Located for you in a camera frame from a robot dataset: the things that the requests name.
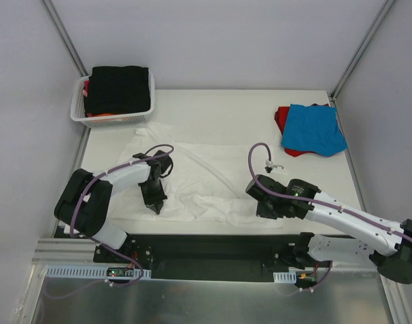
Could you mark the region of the white t shirt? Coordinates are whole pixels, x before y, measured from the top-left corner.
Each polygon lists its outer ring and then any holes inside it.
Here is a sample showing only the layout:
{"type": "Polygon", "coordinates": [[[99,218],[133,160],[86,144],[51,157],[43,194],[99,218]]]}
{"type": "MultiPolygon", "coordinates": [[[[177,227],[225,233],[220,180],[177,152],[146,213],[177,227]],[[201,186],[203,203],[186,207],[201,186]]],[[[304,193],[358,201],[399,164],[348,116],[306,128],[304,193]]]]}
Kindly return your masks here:
{"type": "Polygon", "coordinates": [[[252,177],[247,164],[248,146],[179,142],[174,128],[150,123],[136,129],[119,157],[127,161],[158,144],[171,144],[172,172],[162,180],[167,199],[159,214],[144,205],[136,184],[116,194],[109,218],[131,230],[135,221],[226,223],[236,227],[280,228],[280,220],[256,215],[257,202],[245,192],[252,177]]]}

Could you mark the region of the white plastic basket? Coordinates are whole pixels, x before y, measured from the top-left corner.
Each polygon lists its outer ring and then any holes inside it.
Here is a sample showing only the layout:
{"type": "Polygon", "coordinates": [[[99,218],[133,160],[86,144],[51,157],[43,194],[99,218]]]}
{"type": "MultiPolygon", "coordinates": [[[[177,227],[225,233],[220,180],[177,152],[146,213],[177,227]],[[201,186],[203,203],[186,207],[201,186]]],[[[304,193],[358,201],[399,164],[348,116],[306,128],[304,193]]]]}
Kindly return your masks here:
{"type": "Polygon", "coordinates": [[[108,115],[100,117],[86,117],[84,109],[84,96],[82,94],[84,82],[89,76],[82,76],[75,81],[70,105],[70,118],[74,122],[79,122],[84,126],[92,128],[107,128],[113,126],[143,124],[149,121],[155,108],[155,82],[154,75],[148,72],[148,85],[150,90],[150,108],[145,112],[108,115]]]}

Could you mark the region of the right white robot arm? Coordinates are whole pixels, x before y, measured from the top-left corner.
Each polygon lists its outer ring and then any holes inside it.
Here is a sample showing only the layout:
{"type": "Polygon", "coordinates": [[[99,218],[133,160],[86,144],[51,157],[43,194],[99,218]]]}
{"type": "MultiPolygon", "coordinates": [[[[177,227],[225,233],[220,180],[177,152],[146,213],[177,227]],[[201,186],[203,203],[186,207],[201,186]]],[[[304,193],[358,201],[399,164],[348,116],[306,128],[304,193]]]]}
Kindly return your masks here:
{"type": "Polygon", "coordinates": [[[302,267],[314,261],[367,263],[383,277],[412,284],[412,219],[391,221],[345,207],[319,187],[300,179],[288,185],[257,175],[246,188],[257,202],[256,215],[298,218],[332,227],[345,237],[302,233],[293,260],[302,267]]]}

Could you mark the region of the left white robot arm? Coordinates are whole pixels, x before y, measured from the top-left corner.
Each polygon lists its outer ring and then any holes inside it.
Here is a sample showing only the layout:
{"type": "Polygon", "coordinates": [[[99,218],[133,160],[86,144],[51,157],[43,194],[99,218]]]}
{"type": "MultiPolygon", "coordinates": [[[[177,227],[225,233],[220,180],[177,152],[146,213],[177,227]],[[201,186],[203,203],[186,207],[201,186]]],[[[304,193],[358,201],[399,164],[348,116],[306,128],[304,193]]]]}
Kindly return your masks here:
{"type": "Polygon", "coordinates": [[[173,168],[170,151],[157,150],[154,155],[138,153],[128,161],[106,171],[75,170],[61,197],[54,216],[69,228],[68,234],[83,235],[109,247],[109,254],[120,263],[128,261],[133,252],[128,234],[107,219],[113,196],[137,185],[146,208],[159,214],[167,196],[161,180],[173,168]]]}

